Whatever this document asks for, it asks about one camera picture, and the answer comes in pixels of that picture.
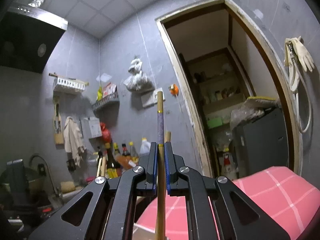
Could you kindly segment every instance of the faucet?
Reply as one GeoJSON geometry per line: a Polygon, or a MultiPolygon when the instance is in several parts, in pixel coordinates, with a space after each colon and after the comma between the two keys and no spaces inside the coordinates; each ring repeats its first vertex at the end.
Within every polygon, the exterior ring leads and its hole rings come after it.
{"type": "Polygon", "coordinates": [[[45,161],[45,159],[44,159],[43,157],[41,157],[39,154],[33,154],[33,155],[31,155],[31,157],[30,157],[30,159],[29,159],[29,167],[31,168],[31,166],[32,166],[32,161],[33,161],[33,159],[34,159],[35,157],[38,157],[38,158],[40,158],[40,159],[42,159],[42,160],[44,161],[44,165],[46,166],[47,171],[48,171],[48,173],[49,173],[49,178],[50,178],[50,181],[51,181],[51,185],[52,185],[53,191],[54,191],[55,195],[56,195],[57,197],[59,197],[59,193],[58,193],[57,189],[55,188],[54,183],[53,183],[53,181],[52,181],[51,171],[50,171],[49,166],[48,166],[47,162],[45,161]]]}

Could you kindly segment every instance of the red plastic bag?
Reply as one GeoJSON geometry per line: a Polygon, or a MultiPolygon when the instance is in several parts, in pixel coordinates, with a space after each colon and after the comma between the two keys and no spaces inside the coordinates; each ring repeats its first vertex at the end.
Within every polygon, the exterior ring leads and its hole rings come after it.
{"type": "Polygon", "coordinates": [[[106,128],[106,124],[103,122],[100,122],[101,132],[102,132],[102,139],[105,143],[111,143],[111,133],[106,128]]]}

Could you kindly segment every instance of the purple grip wrap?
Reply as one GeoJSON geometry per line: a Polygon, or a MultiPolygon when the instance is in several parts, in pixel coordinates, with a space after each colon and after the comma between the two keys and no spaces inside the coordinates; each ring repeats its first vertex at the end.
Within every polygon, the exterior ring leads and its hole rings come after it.
{"type": "Polygon", "coordinates": [[[164,144],[163,113],[158,113],[158,143],[164,144]]]}

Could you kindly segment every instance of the range hood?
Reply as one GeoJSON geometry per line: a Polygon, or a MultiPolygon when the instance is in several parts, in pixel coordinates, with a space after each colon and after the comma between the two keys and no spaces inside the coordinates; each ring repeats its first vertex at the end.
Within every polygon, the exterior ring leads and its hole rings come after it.
{"type": "Polygon", "coordinates": [[[0,22],[0,66],[42,73],[67,26],[55,14],[12,3],[0,22]]]}

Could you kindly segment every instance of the blue gripper pad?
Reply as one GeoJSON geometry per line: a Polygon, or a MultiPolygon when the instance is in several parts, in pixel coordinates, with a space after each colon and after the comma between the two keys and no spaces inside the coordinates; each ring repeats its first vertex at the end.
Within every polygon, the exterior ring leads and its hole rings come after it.
{"type": "Polygon", "coordinates": [[[158,144],[156,145],[156,155],[153,161],[153,194],[156,194],[157,190],[157,171],[158,171],[158,144]]]}
{"type": "Polygon", "coordinates": [[[171,193],[170,171],[169,171],[168,150],[167,150],[166,144],[164,144],[164,169],[165,169],[165,181],[167,183],[167,192],[168,192],[168,195],[170,195],[171,193]]]}

